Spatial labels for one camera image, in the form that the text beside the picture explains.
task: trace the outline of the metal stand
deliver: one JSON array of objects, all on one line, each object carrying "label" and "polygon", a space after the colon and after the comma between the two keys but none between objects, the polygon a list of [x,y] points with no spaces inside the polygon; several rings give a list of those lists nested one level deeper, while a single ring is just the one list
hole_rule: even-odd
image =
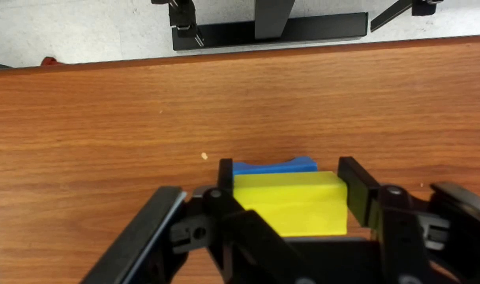
[{"label": "metal stand", "polygon": [[367,13],[290,20],[294,2],[256,0],[253,23],[198,26],[193,0],[152,0],[170,4],[176,51],[359,39],[368,34]]}]

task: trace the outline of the wood grain surface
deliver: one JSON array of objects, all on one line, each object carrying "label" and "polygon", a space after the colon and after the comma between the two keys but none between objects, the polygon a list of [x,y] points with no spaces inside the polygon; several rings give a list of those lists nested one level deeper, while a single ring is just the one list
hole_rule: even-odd
[{"label": "wood grain surface", "polygon": [[80,283],[160,185],[294,155],[480,195],[480,39],[0,72],[0,280]]}]

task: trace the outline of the yellow block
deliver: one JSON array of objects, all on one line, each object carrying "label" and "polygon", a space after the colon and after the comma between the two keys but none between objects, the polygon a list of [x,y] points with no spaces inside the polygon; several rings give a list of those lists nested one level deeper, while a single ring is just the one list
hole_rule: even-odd
[{"label": "yellow block", "polygon": [[282,237],[348,234],[348,187],[334,173],[237,176],[234,196]]}]

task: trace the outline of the black metal base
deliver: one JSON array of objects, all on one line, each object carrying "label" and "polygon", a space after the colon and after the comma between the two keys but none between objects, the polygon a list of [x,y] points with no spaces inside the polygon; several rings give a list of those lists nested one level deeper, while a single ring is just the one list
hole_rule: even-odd
[{"label": "black metal base", "polygon": [[320,18],[290,20],[282,39],[256,40],[255,23],[215,24],[200,28],[204,46],[195,39],[181,39],[174,35],[174,51],[190,51],[204,48],[228,48],[261,43],[294,43],[294,42],[323,42],[337,39],[361,39],[368,32],[368,15],[334,15]]}]

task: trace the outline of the screw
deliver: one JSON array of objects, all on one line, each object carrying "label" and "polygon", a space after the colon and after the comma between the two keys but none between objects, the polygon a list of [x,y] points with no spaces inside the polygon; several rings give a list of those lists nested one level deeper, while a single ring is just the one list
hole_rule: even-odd
[{"label": "screw", "polygon": [[413,275],[402,275],[398,284],[422,284],[422,282]]},{"label": "screw", "polygon": [[400,196],[402,195],[402,190],[400,188],[389,188],[387,190],[391,195],[394,195],[394,196]]},{"label": "screw", "polygon": [[310,278],[299,278],[294,284],[316,284],[316,282]]},{"label": "screw", "polygon": [[222,198],[222,196],[223,196],[223,193],[222,193],[222,192],[218,192],[218,190],[214,190],[214,192],[211,192],[211,196],[212,196],[214,200],[218,200],[218,198]]}]

